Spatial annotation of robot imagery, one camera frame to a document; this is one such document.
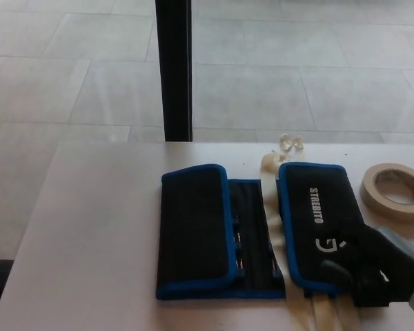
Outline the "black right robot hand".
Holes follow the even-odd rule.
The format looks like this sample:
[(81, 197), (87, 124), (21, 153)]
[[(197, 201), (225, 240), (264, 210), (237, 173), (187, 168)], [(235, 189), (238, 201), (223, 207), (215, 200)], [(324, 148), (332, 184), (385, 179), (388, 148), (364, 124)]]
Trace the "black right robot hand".
[(340, 230), (354, 260), (320, 263), (325, 281), (350, 294), (357, 308), (409, 302), (414, 294), (414, 245), (389, 228), (346, 222)]

